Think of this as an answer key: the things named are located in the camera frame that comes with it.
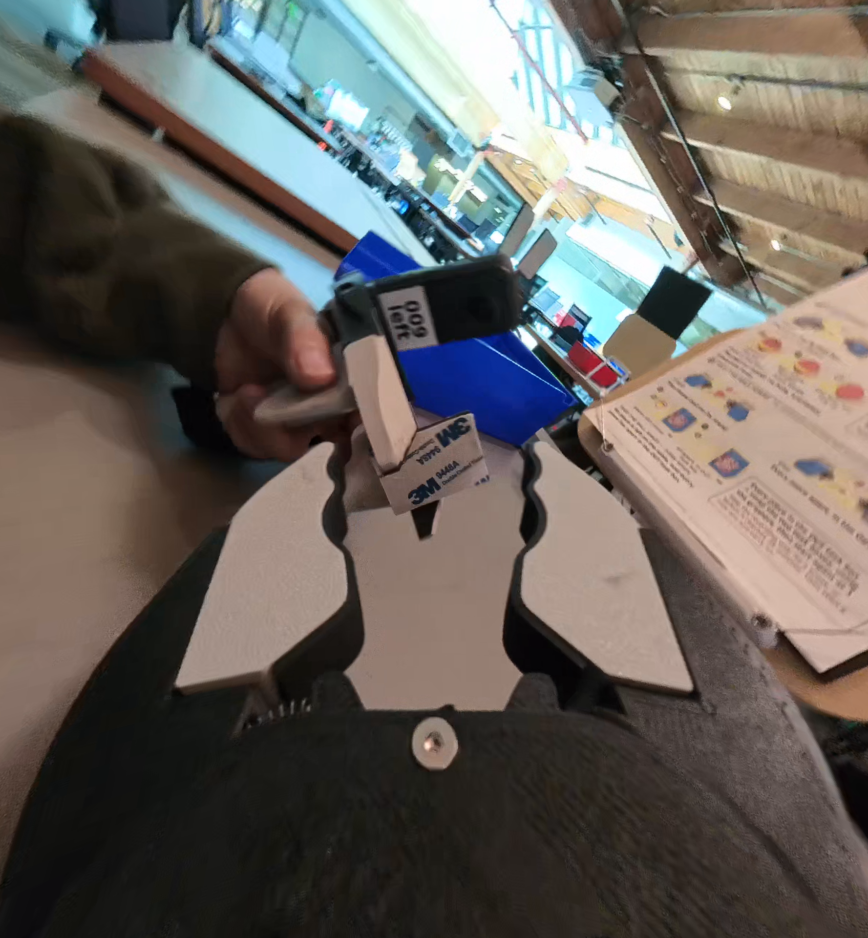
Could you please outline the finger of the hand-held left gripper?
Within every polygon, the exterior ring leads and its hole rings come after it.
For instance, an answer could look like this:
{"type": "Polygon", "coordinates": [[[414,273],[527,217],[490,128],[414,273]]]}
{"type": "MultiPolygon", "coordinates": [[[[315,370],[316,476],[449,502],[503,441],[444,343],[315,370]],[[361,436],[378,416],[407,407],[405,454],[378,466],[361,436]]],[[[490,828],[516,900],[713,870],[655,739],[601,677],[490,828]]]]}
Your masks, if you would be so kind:
{"type": "Polygon", "coordinates": [[[418,432],[401,372],[380,335],[346,345],[345,366],[374,459],[388,475],[404,463],[418,432]]]}

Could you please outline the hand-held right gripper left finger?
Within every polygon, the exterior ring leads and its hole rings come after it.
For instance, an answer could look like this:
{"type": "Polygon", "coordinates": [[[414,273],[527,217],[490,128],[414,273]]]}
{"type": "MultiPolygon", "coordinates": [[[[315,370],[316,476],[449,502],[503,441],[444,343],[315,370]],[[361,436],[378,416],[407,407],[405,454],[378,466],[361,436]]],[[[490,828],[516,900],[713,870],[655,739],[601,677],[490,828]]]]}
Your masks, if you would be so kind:
{"type": "Polygon", "coordinates": [[[346,548],[345,478],[336,447],[311,448],[229,524],[175,687],[184,694],[271,683],[310,697],[364,643],[346,548]]]}

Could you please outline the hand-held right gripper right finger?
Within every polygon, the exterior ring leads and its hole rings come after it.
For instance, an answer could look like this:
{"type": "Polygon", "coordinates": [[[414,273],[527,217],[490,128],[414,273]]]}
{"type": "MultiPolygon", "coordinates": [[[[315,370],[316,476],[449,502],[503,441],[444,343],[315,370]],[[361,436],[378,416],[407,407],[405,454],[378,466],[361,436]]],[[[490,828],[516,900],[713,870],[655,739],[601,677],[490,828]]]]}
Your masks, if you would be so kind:
{"type": "Polygon", "coordinates": [[[558,697],[582,687],[696,691],[642,530],[601,484],[546,442],[523,452],[522,548],[512,564],[503,647],[558,697]]]}

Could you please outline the white double-sided tape piece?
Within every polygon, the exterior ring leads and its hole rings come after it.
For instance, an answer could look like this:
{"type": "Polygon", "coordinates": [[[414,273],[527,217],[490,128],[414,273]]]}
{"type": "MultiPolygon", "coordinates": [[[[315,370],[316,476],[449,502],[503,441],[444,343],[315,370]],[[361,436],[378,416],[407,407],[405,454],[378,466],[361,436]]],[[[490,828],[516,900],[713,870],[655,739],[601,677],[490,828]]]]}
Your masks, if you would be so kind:
{"type": "Polygon", "coordinates": [[[383,470],[374,456],[371,464],[395,515],[430,508],[490,479],[476,419],[470,411],[418,428],[396,467],[383,470]]]}

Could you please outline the person's left forearm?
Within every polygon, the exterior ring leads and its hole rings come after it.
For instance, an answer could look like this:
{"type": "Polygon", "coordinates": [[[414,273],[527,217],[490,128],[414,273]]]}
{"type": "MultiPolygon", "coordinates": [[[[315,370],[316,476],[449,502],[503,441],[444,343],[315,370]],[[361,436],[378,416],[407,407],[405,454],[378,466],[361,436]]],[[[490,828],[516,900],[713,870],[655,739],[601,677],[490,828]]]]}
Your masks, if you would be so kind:
{"type": "Polygon", "coordinates": [[[134,162],[0,108],[0,322],[215,389],[219,331],[265,268],[134,162]]]}

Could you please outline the person's left hand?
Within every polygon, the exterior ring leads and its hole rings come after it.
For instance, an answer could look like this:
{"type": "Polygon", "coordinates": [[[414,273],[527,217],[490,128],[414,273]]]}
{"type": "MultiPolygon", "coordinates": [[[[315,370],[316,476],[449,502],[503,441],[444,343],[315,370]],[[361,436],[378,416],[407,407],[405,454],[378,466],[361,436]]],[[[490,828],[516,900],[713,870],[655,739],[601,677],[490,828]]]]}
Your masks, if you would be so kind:
{"type": "Polygon", "coordinates": [[[256,407],[276,383],[313,392],[336,382],[334,357],[318,316],[282,273],[267,268],[246,280],[233,298],[217,337],[214,373],[219,418],[230,441],[245,456],[292,463],[307,452],[318,426],[265,426],[256,407]]]}

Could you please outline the large blue storage bin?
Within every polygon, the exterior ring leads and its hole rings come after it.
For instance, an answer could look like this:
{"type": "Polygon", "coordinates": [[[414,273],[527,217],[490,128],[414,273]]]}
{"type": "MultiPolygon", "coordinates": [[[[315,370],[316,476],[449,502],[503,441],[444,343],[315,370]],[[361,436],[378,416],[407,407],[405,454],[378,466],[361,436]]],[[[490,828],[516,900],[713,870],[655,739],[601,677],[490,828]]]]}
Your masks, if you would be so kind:
{"type": "MultiPolygon", "coordinates": [[[[499,256],[500,253],[486,257],[499,256]]],[[[520,279],[512,262],[510,262],[520,279]]],[[[334,278],[358,272],[369,279],[404,274],[421,267],[373,232],[363,236],[346,254],[334,278]]],[[[522,307],[525,306],[521,291],[522,307]]],[[[479,432],[515,447],[523,446],[539,429],[552,424],[576,403],[572,393],[535,357],[516,329],[482,339],[447,343],[401,355],[413,388],[414,404],[438,416],[470,411],[479,432]]]]}

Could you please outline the red bin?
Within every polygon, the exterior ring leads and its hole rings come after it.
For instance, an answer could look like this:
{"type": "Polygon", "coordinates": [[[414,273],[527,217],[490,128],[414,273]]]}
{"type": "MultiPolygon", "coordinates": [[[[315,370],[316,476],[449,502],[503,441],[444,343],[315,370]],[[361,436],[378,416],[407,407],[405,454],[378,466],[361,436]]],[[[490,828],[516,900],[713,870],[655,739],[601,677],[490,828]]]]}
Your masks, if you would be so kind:
{"type": "Polygon", "coordinates": [[[603,391],[619,386],[625,378],[613,362],[582,342],[570,346],[567,358],[591,384],[603,391]]]}

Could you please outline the black monitor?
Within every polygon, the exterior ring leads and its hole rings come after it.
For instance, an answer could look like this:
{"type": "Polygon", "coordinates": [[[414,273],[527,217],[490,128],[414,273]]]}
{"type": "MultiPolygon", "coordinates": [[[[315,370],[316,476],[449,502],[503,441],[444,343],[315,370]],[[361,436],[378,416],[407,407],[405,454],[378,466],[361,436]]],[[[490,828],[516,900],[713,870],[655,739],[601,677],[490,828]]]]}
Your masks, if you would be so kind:
{"type": "Polygon", "coordinates": [[[635,315],[671,339],[679,340],[711,294],[709,286],[664,265],[635,315]]]}

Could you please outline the ceiling projector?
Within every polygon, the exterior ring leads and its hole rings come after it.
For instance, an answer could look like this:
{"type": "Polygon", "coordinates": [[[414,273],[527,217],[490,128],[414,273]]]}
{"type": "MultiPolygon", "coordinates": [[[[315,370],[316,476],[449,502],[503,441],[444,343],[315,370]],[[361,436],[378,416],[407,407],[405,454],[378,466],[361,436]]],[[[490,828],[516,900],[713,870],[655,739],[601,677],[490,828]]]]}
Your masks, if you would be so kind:
{"type": "Polygon", "coordinates": [[[613,107],[621,100],[620,90],[604,73],[592,68],[576,72],[563,87],[575,105],[575,113],[592,123],[609,119],[613,107]]]}

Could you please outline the white desk with wooden edge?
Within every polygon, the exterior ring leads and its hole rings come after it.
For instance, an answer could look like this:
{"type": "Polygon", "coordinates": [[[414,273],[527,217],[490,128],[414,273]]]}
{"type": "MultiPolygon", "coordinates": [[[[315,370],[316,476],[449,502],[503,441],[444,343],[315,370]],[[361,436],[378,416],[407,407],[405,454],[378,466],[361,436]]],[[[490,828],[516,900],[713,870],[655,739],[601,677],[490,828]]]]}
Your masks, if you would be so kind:
{"type": "Polygon", "coordinates": [[[373,232],[434,263],[379,194],[204,53],[113,43],[83,53],[81,70],[103,98],[338,254],[373,232]]]}

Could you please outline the black high-back chair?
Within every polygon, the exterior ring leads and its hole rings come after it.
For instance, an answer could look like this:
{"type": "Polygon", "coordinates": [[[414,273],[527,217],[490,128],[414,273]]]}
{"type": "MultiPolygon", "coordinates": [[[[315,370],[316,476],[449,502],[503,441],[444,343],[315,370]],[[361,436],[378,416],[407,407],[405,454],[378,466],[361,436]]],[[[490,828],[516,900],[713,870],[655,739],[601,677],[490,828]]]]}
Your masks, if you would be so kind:
{"type": "Polygon", "coordinates": [[[171,41],[185,1],[105,1],[99,18],[109,42],[171,41]]]}

